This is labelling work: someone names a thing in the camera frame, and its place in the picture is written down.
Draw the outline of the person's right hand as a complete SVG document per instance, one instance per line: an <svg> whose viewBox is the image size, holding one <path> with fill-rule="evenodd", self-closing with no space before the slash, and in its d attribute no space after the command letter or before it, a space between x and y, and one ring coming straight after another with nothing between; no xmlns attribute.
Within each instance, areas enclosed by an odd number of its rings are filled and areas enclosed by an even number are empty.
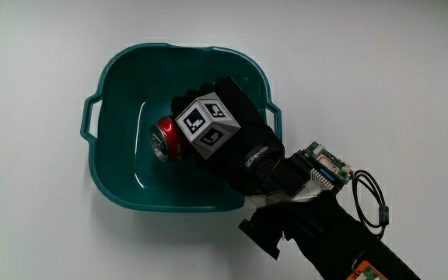
<svg viewBox="0 0 448 280"><path fill-rule="evenodd" d="M231 77L204 84L199 90L190 89L172 99L174 115L182 113L194 99L216 93L235 117L240 130L208 159L194 156L200 170L227 180L230 187L246 196L272 194L281 190L268 178L278 161L285 155L284 145L266 125L256 107Z"/></svg>

